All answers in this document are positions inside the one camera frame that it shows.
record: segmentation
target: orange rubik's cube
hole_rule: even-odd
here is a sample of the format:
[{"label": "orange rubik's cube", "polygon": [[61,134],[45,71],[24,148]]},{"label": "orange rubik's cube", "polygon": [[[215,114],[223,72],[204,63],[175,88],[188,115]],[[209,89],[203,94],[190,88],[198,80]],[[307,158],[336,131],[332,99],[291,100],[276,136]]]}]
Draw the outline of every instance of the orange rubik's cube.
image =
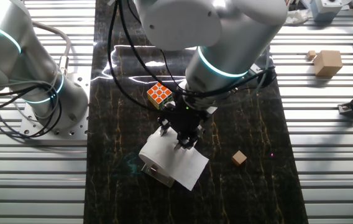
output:
[{"label": "orange rubik's cube", "polygon": [[147,91],[147,98],[157,109],[162,109],[165,103],[172,101],[172,94],[168,88],[157,83]]}]

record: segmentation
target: bolt hole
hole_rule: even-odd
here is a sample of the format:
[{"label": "bolt hole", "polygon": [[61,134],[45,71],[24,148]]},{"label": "bolt hole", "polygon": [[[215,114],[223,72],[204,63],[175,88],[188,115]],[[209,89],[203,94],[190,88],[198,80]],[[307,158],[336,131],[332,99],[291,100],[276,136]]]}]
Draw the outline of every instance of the bolt hole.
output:
[{"label": "bolt hole", "polygon": [[72,121],[77,122],[77,117],[76,117],[76,115],[74,115],[73,113],[69,113],[69,114],[68,114],[68,117],[69,117],[69,119],[71,119]]}]

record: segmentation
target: wooden cube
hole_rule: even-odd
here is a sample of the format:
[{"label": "wooden cube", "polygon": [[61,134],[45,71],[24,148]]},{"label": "wooden cube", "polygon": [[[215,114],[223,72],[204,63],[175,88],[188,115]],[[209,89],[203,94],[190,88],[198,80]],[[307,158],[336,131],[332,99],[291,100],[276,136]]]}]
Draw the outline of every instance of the wooden cube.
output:
[{"label": "wooden cube", "polygon": [[232,157],[232,162],[235,163],[236,166],[240,166],[247,157],[240,151],[238,151],[234,156]]},{"label": "wooden cube", "polygon": [[316,57],[316,52],[314,50],[310,50],[306,55],[306,59],[313,60]]},{"label": "wooden cube", "polygon": [[341,68],[341,53],[337,50],[322,50],[314,59],[316,76],[333,77]]}]

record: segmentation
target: white robotic arm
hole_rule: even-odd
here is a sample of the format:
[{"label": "white robotic arm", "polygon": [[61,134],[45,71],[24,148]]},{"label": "white robotic arm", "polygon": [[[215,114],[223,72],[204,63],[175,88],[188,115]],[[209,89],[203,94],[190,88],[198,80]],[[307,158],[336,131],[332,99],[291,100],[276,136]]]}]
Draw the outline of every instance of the white robotic arm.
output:
[{"label": "white robotic arm", "polygon": [[[9,86],[17,91],[34,82],[51,83],[57,91],[62,114],[56,130],[75,125],[85,115],[88,98],[84,90],[67,79],[39,42],[26,7],[20,0],[0,0],[0,90]],[[40,118],[53,110],[50,97],[44,89],[23,96],[43,125],[47,119]]]},{"label": "white robotic arm", "polygon": [[[284,0],[135,0],[135,5],[148,39],[157,47],[198,46],[182,86],[190,93],[220,90],[247,78],[284,25],[288,11]],[[178,147],[191,148],[203,131],[199,124],[214,111],[210,105],[229,95],[175,94],[175,105],[165,109],[174,114],[159,118],[162,133],[171,127],[178,133]]]}]

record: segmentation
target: marble table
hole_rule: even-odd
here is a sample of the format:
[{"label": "marble table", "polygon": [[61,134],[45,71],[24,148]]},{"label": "marble table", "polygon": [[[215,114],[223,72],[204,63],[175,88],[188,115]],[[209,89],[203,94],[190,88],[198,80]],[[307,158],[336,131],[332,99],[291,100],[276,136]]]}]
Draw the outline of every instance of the marble table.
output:
[{"label": "marble table", "polygon": [[[158,128],[158,114],[130,102],[109,75],[106,47],[113,6],[107,3],[96,1],[85,223],[308,223],[277,82],[258,97],[217,110],[207,122],[196,148],[209,162],[191,192],[176,182],[169,189],[140,171],[144,163],[138,153]],[[170,82],[160,51],[145,38],[126,1],[123,6],[140,56]],[[149,105],[146,91],[155,81],[129,48],[119,15],[112,39],[112,63],[121,85]],[[193,50],[165,54],[171,72],[181,79]],[[248,158],[240,167],[231,161],[237,151]]]}]

